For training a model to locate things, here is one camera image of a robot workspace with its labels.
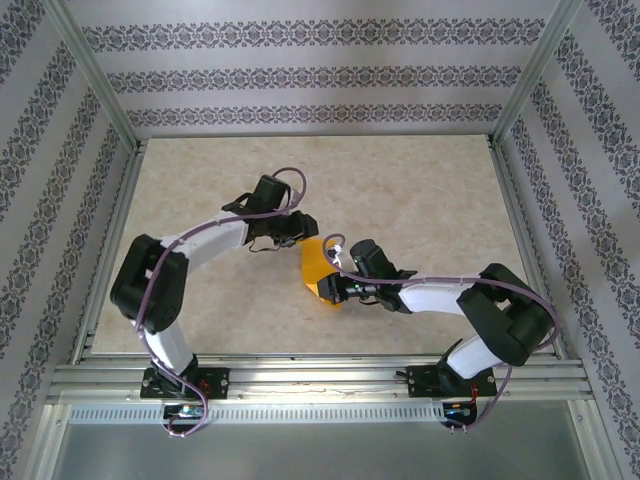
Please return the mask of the grey sheet metal panel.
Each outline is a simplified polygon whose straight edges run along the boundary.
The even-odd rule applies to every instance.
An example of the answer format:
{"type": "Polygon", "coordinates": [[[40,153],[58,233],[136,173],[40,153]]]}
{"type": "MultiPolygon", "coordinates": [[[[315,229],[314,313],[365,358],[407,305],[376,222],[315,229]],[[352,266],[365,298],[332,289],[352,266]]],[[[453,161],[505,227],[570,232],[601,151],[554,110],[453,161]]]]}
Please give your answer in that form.
{"type": "Polygon", "coordinates": [[[489,425],[72,425],[53,480],[589,480],[574,439],[489,425]]]}

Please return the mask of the small electronics board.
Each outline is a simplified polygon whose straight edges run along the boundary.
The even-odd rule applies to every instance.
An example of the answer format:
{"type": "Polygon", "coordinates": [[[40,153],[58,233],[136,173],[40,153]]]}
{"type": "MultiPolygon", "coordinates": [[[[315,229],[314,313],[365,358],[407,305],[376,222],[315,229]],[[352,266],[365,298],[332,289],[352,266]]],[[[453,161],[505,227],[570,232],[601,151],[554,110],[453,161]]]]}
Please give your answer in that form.
{"type": "Polygon", "coordinates": [[[163,407],[163,419],[199,420],[204,416],[204,407],[196,404],[168,404],[163,407]]]}
{"type": "Polygon", "coordinates": [[[470,425],[476,421],[477,405],[475,402],[445,402],[444,415],[451,422],[470,425]]]}

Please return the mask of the long aluminium mounting rail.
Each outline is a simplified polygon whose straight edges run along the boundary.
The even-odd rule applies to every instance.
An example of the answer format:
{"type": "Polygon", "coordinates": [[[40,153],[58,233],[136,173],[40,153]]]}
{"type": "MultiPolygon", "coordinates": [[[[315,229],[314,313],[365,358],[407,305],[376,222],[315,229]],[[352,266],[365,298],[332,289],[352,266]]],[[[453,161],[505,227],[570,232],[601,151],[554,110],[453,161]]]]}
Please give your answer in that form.
{"type": "MultiPolygon", "coordinates": [[[[408,366],[437,363],[426,355],[213,356],[199,358],[205,367],[230,370],[231,403],[355,403],[408,397],[399,372],[408,366]]],[[[137,403],[144,370],[143,355],[95,355],[78,365],[59,365],[46,394],[55,403],[137,403]]],[[[506,401],[591,400],[593,387],[580,360],[535,354],[522,367],[494,370],[506,386],[506,401]]]]}

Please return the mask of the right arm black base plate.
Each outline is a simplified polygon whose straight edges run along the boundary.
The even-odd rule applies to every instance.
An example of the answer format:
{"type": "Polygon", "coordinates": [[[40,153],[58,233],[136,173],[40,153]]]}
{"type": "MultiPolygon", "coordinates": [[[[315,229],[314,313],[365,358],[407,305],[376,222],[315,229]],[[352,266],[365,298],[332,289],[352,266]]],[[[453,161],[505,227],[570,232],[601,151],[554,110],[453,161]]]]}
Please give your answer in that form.
{"type": "Polygon", "coordinates": [[[464,379],[449,367],[436,365],[408,366],[405,369],[408,394],[411,398],[492,397],[497,393],[495,375],[491,368],[481,370],[464,379]]]}

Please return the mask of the aluminium table side rail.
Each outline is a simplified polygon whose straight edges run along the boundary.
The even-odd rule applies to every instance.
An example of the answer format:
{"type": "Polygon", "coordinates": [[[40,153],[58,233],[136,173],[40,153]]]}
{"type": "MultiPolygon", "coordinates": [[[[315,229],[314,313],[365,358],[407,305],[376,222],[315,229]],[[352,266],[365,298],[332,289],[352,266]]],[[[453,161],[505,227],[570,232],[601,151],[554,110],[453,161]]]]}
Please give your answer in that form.
{"type": "Polygon", "coordinates": [[[83,361],[87,339],[100,319],[148,143],[148,139],[140,141],[122,172],[117,196],[109,216],[108,229],[106,230],[98,263],[92,277],[91,289],[86,297],[81,321],[74,338],[73,349],[70,352],[70,365],[78,365],[83,361]]]}
{"type": "Polygon", "coordinates": [[[526,215],[519,201],[516,186],[509,176],[508,165],[505,163],[500,149],[494,146],[492,137],[487,135],[486,140],[527,283],[543,300],[551,304],[542,276],[542,270],[538,263],[539,258],[536,256],[535,245],[530,235],[526,215]]]}

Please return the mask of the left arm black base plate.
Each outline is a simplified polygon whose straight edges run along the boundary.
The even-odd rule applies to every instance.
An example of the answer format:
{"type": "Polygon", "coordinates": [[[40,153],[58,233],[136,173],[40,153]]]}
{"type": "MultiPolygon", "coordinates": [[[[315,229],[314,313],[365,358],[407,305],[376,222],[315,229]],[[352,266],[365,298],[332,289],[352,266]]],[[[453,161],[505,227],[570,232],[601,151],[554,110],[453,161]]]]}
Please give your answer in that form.
{"type": "MultiPolygon", "coordinates": [[[[208,400],[227,398],[229,385],[228,368],[201,367],[186,374],[185,379],[195,386],[208,400]]],[[[142,399],[199,400],[199,395],[155,367],[147,368],[140,387],[142,399]]]]}

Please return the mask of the aluminium frame post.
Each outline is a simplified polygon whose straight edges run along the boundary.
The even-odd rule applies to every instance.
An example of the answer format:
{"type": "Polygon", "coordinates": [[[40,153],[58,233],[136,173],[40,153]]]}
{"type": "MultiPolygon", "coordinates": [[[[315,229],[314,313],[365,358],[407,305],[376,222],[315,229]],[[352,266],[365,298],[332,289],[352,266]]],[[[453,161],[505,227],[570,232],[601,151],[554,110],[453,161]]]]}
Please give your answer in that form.
{"type": "Polygon", "coordinates": [[[132,122],[121,106],[113,86],[69,6],[65,0],[40,0],[40,2],[96,93],[119,136],[130,151],[137,152],[141,140],[135,133],[132,122]]]}
{"type": "Polygon", "coordinates": [[[498,150],[584,0],[558,0],[488,139],[498,150]]]}

